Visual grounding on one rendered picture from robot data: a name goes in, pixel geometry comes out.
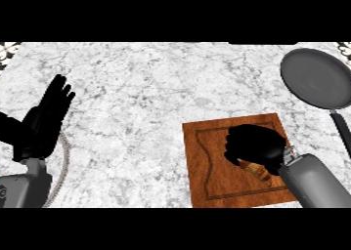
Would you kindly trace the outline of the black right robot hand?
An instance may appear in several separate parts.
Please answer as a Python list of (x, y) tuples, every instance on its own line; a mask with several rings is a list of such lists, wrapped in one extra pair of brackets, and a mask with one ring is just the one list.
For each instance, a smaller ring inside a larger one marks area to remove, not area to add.
[(277, 176), (286, 147), (286, 139), (280, 134), (262, 126), (243, 124), (228, 128), (225, 140), (225, 159), (235, 166), (240, 161), (256, 163)]

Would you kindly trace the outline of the black appliance edge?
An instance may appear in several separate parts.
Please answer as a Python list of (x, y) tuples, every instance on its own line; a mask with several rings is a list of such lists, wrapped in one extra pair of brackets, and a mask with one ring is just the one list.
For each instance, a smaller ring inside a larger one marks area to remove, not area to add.
[(298, 41), (228, 41), (229, 45), (296, 45)]

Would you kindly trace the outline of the brown wooden cutting board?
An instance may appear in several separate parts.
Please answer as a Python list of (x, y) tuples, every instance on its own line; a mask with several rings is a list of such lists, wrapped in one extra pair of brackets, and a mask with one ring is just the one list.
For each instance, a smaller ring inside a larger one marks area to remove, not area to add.
[(192, 207), (255, 207), (295, 201), (277, 176), (266, 185), (224, 158), (228, 128), (255, 124), (287, 138), (275, 113), (182, 124)]

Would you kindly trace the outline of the grey frying pan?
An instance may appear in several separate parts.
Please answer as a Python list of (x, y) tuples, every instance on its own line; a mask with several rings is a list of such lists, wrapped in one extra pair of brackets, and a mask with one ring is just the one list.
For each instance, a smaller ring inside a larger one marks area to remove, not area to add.
[(311, 106), (327, 109), (351, 159), (351, 132), (336, 112), (351, 105), (351, 70), (326, 52), (300, 48), (280, 62), (280, 77), (295, 97)]

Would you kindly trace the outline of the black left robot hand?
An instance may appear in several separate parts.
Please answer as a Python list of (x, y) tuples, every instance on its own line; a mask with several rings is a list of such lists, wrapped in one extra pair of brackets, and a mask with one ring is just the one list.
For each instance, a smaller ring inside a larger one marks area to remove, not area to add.
[(40, 103), (30, 109), (24, 120), (0, 112), (0, 142), (13, 147), (15, 162), (28, 158), (44, 159), (50, 155), (74, 96), (67, 77), (56, 74)]

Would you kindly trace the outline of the golden brown croissant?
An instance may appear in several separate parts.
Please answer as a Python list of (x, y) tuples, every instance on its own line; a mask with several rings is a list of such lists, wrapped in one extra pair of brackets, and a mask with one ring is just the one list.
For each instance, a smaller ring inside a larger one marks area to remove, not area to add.
[(263, 166), (244, 160), (240, 160), (238, 164), (240, 168), (247, 171), (268, 187), (271, 187), (271, 174), (265, 170)]

